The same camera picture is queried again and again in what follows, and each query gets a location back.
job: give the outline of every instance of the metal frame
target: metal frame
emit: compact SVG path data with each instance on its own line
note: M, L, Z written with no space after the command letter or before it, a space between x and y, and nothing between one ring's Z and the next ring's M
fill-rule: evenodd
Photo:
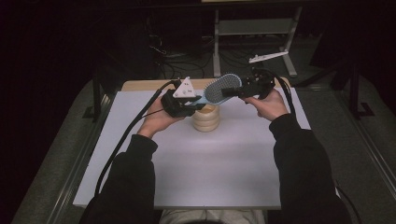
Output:
M289 52L292 39L300 19L302 7L297 7L292 19L267 19L250 21L220 21L219 10L215 15L215 49L213 53L214 77L221 76L219 63L219 36L220 35L259 35L259 34L288 34L286 43L279 48L280 52ZM289 54L281 55L291 77L297 77L297 72Z

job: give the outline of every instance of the white cardboard sheet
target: white cardboard sheet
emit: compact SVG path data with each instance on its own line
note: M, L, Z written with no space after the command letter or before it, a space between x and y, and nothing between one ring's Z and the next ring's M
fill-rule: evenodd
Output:
M295 89L291 89L297 119L309 129ZM120 91L73 202L86 206L93 197L99 174L127 126L154 91ZM120 152L128 147L132 129ZM275 139L270 122L257 117L252 105L234 97L220 105L220 125L200 133L191 118L154 135L156 208L277 208L280 207Z

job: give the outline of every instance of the black sleeve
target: black sleeve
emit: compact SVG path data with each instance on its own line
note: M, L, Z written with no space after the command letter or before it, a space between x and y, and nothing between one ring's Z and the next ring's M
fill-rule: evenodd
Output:
M79 223L152 223L155 174L151 159L156 149L151 139L134 134Z
M290 114L275 119L270 130L286 223L351 223L335 194L327 153L312 131L301 129Z

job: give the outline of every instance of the stacked wooden rings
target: stacked wooden rings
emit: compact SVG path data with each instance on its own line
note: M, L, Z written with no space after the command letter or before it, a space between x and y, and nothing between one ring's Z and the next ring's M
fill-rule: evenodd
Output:
M196 130L207 133L215 130L220 123L219 106L205 105L192 115L193 126Z

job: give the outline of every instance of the hand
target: hand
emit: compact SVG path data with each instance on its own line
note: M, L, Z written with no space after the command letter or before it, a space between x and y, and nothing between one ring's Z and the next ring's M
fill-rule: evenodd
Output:
M152 138L152 136L160 131L165 130L171 124L182 120L184 118L172 118L163 110L161 97L156 99L147 112L148 116L145 117L142 126L137 134Z
M272 89L268 96L263 100L259 100L254 97L248 97L243 100L256 107L257 115L259 117L270 121L289 113L279 91L274 89Z

